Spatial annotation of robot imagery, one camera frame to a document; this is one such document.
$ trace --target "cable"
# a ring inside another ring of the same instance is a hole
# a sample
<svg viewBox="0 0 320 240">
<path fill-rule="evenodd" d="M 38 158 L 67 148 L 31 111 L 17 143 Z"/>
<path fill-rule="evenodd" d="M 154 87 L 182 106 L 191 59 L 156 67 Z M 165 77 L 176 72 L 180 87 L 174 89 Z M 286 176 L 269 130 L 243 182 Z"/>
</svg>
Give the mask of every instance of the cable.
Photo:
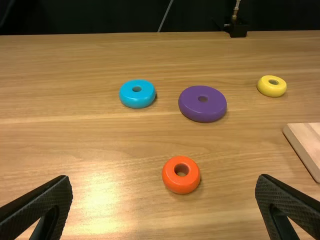
<svg viewBox="0 0 320 240">
<path fill-rule="evenodd" d="M 166 20 L 166 18 L 167 18 L 168 12 L 169 12 L 169 10 L 170 10 L 171 5 L 172 5 L 173 2 L 174 2 L 174 0 L 170 0 L 169 5 L 168 5 L 168 7 L 167 7 L 167 9 L 166 9 L 166 11 L 165 11 L 165 14 L 164 14 L 163 18 L 162 18 L 162 22 L 161 22 L 161 24 L 160 24 L 160 26 L 159 26 L 159 28 L 158 28 L 158 33 L 160 33 L 160 31 L 161 31 L 161 29 L 162 29 L 162 26 L 163 26 L 163 24 L 164 24 L 164 22 L 165 22 L 165 20 Z"/>
</svg>

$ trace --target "purple ring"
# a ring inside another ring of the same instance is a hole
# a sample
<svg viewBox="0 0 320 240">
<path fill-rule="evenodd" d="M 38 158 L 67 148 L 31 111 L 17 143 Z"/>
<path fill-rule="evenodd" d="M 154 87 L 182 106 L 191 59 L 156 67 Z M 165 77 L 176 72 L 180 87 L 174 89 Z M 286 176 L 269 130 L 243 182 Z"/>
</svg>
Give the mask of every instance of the purple ring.
<svg viewBox="0 0 320 240">
<path fill-rule="evenodd" d="M 214 122 L 227 112 L 225 96 L 209 86 L 188 87 L 180 94 L 178 105 L 184 116 L 200 123 Z"/>
</svg>

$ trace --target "wooden board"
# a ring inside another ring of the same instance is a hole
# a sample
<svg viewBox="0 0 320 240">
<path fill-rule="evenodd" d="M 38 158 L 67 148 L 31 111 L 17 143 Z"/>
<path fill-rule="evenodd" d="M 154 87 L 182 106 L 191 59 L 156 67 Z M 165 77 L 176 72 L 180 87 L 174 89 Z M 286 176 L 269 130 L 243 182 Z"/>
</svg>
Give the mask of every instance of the wooden board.
<svg viewBox="0 0 320 240">
<path fill-rule="evenodd" d="M 289 123 L 283 133 L 313 178 L 320 183 L 320 122 Z"/>
</svg>

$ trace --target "stacking ring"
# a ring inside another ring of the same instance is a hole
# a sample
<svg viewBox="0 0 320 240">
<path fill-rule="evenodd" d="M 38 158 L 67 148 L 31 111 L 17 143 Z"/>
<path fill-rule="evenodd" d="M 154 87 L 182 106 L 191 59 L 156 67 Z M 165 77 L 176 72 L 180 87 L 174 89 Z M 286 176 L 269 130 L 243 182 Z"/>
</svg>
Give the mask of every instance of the stacking ring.
<svg viewBox="0 0 320 240">
<path fill-rule="evenodd" d="M 142 109 L 149 106 L 156 97 L 154 85 L 143 79 L 127 81 L 119 91 L 123 105 L 132 109 Z"/>
<path fill-rule="evenodd" d="M 282 78 L 272 75 L 260 78 L 256 87 L 263 95 L 274 98 L 282 96 L 287 90 L 286 82 Z"/>
<path fill-rule="evenodd" d="M 191 86 L 179 97 L 181 113 L 195 122 L 210 123 L 222 118 L 227 111 L 225 96 L 209 86 Z"/>
<path fill-rule="evenodd" d="M 200 170 L 197 164 L 186 156 L 171 158 L 162 169 L 164 185 L 176 194 L 191 193 L 198 187 L 200 179 Z"/>
</svg>

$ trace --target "wood grain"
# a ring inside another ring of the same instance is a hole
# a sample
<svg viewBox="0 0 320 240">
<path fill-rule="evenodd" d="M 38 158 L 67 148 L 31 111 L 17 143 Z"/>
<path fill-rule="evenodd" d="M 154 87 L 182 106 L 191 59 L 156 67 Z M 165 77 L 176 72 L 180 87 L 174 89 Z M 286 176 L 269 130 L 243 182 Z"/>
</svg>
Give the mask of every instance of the wood grain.
<svg viewBox="0 0 320 240">
<path fill-rule="evenodd" d="M 320 31 L 0 36 L 0 205 L 65 174 L 74 199 L 62 240 L 269 239 L 260 174 L 320 200 L 282 134 L 319 120 L 319 41 Z M 260 94 L 264 75 L 283 78 L 287 92 Z M 157 99 L 129 109 L 118 91 L 137 78 Z M 221 91 L 226 116 L 185 118 L 178 97 L 192 85 Z M 200 168 L 191 194 L 162 182 L 176 155 Z"/>
<path fill-rule="evenodd" d="M 283 133 L 314 180 L 320 183 L 320 122 L 289 123 Z"/>
</svg>

